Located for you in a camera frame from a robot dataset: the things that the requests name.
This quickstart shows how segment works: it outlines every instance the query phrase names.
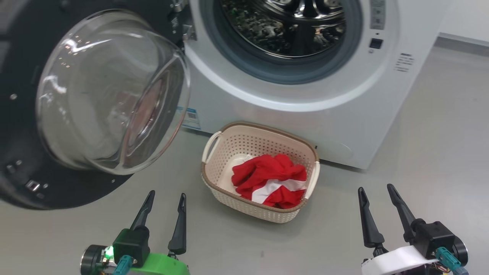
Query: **beige plastic basket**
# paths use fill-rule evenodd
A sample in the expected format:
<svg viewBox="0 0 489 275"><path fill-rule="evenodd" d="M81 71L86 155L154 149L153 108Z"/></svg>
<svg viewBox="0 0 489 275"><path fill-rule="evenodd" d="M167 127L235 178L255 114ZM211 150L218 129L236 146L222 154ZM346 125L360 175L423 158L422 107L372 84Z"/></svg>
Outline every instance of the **beige plastic basket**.
<svg viewBox="0 0 489 275"><path fill-rule="evenodd" d="M307 190L301 203L279 209L241 198L231 182L232 168L253 157L285 154L307 171ZM207 142L202 155L202 179L221 203L248 215L275 223L291 221L306 205L319 176L319 157L314 148L299 137L266 126L237 122L225 126Z"/></svg>

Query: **laundry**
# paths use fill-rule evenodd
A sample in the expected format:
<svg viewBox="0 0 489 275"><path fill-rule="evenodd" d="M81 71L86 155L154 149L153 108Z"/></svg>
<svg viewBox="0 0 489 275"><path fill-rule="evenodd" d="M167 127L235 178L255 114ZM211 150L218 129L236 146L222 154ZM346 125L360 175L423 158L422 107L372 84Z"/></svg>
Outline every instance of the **laundry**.
<svg viewBox="0 0 489 275"><path fill-rule="evenodd" d="M262 155L233 167L231 181L241 197L266 206L288 209L300 204L307 172L287 155Z"/></svg>

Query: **basket rim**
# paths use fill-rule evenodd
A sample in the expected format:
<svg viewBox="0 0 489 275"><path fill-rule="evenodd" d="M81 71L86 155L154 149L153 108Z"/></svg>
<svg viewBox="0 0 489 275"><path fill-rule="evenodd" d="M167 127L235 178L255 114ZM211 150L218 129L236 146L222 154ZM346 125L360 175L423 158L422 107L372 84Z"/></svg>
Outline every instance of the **basket rim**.
<svg viewBox="0 0 489 275"><path fill-rule="evenodd" d="M245 121L238 121L238 122L233 122L233 123L227 124L226 126L224 126L221 129L221 132L224 132L225 130L227 130L227 129L231 128L231 127L234 127L234 126L249 126L249 127L254 127L254 128L258 128L258 129L262 129L262 130L267 130L267 131L270 131L270 132L274 132L276 134L280 134L280 135L289 137L291 139L294 139L296 141L299 141L299 142L307 145L311 149L311 151L314 152L314 156L316 158L316 161L319 161L319 155L316 152L316 150L314 149L314 147L309 142L303 140L302 138L300 138L298 136L292 135L290 133L287 133L287 132L284 132L282 130L275 129L275 128L272 128L272 127L268 127L268 126L264 126L264 125L260 125L260 124L256 124L256 123L245 122ZM292 212L295 212L295 211L300 210L308 202L308 199L302 198L301 199L301 203L299 203L295 207L288 208L288 209L281 209L281 208L266 206L266 205L263 205L263 204L259 204L259 203L256 203L256 202L247 200L247 199L242 198L242 197L240 197L240 196L238 196L236 194L233 194L233 193L231 193L231 192L229 192L227 190L224 190L223 188L221 188L221 187L215 185L214 183L212 183L209 180L209 178L207 177L207 174L205 172L205 166L206 166L206 163L205 162L202 162L202 164L201 164L202 178L204 179L205 183L209 187L211 187L212 189L215 189L215 190L217 190L217 191L219 191L219 192L221 192L221 193L223 193L223 194L225 194L225 195L227 195L227 196L229 196L229 197L231 197L231 198L233 198L235 200L244 202L246 204L249 204L249 205L252 205L252 206L255 206L255 207L259 207L259 208L262 208L262 209L265 209L265 210L277 212L277 213L287 214L287 213L292 213Z"/></svg>

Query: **teal connector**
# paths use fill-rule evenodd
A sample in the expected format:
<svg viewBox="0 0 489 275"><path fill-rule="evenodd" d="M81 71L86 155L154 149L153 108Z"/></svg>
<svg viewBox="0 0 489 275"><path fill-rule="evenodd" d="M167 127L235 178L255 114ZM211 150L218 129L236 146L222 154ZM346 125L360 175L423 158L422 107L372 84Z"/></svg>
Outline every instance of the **teal connector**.
<svg viewBox="0 0 489 275"><path fill-rule="evenodd" d="M131 267L133 267L133 258L129 255L124 255L115 267L113 275L126 275Z"/></svg>
<svg viewBox="0 0 489 275"><path fill-rule="evenodd" d="M462 267L460 261L444 247L436 249L435 257L441 264L453 271L454 275L468 275L468 271Z"/></svg>

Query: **green light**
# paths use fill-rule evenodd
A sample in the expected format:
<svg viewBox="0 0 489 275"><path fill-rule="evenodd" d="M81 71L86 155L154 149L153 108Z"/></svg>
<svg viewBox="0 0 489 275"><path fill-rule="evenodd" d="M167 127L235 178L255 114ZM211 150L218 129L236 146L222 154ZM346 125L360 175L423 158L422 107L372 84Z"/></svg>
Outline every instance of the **green light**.
<svg viewBox="0 0 489 275"><path fill-rule="evenodd" d="M105 251L105 258L110 259L113 257L114 257L114 247L109 246L109 248L107 248L107 250Z"/></svg>

